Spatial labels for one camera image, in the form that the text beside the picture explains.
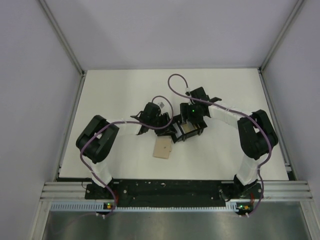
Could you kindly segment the black card holder box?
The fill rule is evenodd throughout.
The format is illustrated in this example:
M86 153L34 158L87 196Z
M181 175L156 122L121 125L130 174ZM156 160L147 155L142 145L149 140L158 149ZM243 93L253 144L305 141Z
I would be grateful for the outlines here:
M187 139L195 136L200 136L205 128L208 127L204 121L195 124L189 121L183 123L180 115L173 117L171 126L174 128L173 133L170 135L174 144L185 142Z

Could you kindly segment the beige card stack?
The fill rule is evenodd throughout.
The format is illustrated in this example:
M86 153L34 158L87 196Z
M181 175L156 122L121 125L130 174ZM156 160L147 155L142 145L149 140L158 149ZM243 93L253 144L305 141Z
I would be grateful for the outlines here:
M169 159L172 152L172 139L170 136L159 136L155 140L152 156L159 159Z

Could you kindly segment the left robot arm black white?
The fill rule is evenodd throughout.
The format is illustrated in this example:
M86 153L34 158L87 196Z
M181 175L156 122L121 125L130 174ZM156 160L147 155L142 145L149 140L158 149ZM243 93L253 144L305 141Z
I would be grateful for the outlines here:
M110 181L113 179L107 170L98 171L95 165L103 162L109 155L116 137L141 135L149 129L154 131L167 130L174 119L172 112L162 113L159 105L148 102L144 110L132 116L134 120L116 120L108 122L101 115L95 115L76 140L80 150L80 160L92 174L92 180L97 184L96 192L102 198L109 198L114 191Z

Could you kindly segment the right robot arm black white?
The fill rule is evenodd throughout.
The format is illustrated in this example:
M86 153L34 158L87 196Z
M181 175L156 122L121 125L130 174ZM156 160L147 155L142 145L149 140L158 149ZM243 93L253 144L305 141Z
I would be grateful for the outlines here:
M209 98L203 87L186 90L185 98L189 121L202 120L207 116L234 127L239 134L241 149L244 153L240 168L233 178L233 192L245 198L257 184L260 168L271 158L273 147L279 142L267 113L259 109L251 114L244 113L217 102L220 98Z

